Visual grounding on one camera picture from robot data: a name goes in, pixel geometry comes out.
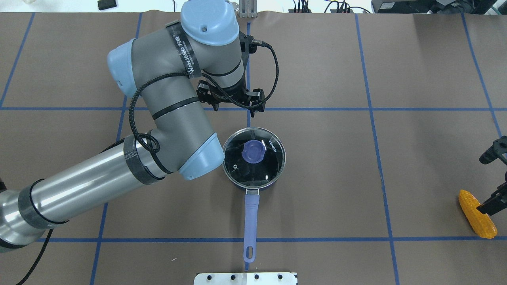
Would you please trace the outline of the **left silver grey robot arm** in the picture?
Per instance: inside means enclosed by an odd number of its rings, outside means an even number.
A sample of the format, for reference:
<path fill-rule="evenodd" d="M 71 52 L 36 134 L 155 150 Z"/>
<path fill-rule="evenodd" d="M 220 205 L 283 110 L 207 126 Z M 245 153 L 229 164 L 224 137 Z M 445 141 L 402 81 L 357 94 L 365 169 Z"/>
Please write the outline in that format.
<path fill-rule="evenodd" d="M 262 111 L 264 92 L 246 87 L 248 56 L 261 42 L 239 30 L 227 0 L 189 0 L 180 20 L 109 52 L 113 79 L 132 99 L 132 134 L 112 148 L 23 190 L 1 191 L 1 252 L 141 186 L 180 173 L 192 180 L 224 154 L 202 104 Z"/>

